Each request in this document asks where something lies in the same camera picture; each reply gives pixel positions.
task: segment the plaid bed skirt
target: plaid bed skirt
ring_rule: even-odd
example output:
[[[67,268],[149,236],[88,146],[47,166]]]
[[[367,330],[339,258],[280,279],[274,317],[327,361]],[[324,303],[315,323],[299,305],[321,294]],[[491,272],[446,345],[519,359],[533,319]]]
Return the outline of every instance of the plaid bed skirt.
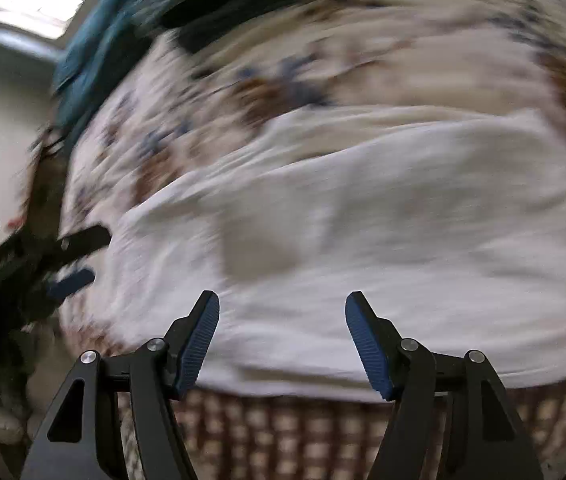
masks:
[[[566,380],[509,390],[548,478],[566,470]],[[130,479],[144,478],[129,399],[121,397]],[[238,397],[196,388],[173,408],[200,480],[364,480],[394,403]],[[421,480],[434,479],[447,410],[436,416]]]

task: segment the silver screw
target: silver screw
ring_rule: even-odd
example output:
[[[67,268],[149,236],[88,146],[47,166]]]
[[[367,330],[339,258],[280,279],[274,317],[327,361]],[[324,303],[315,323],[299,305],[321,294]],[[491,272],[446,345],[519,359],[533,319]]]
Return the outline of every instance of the silver screw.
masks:
[[[406,352],[413,352],[416,349],[418,349],[418,347],[419,347],[419,343],[416,342],[414,339],[407,338],[401,341],[401,348]]]
[[[470,352],[470,361],[473,363],[482,363],[485,361],[485,354],[483,352],[479,352],[478,350],[472,350]]]
[[[96,352],[94,350],[88,350],[87,352],[83,352],[81,354],[81,362],[84,365],[89,365],[90,363],[93,363],[95,359],[96,359]]]
[[[155,337],[154,339],[150,339],[150,341],[147,342],[147,348],[151,352],[158,352],[164,346],[165,341],[163,341],[163,339],[161,339],[160,337]]]

